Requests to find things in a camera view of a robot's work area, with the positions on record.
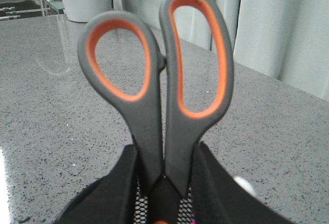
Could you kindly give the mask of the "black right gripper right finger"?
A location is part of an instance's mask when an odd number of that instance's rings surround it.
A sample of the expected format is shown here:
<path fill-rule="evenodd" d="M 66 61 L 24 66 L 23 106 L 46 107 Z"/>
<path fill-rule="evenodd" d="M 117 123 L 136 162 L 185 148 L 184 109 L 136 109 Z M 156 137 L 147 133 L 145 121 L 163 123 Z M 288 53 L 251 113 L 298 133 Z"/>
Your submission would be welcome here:
<path fill-rule="evenodd" d="M 196 223 L 292 223 L 239 186 L 204 143 L 194 147 L 191 192 Z"/>

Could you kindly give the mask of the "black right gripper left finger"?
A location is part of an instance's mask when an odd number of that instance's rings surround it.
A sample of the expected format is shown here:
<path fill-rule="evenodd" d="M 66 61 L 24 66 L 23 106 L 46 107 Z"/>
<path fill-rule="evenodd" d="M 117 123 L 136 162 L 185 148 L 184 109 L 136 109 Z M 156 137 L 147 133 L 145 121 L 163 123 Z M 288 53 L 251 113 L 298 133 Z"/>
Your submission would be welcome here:
<path fill-rule="evenodd" d="M 133 223 L 137 165 L 136 147 L 125 146 L 110 173 L 74 197 L 55 223 Z"/>

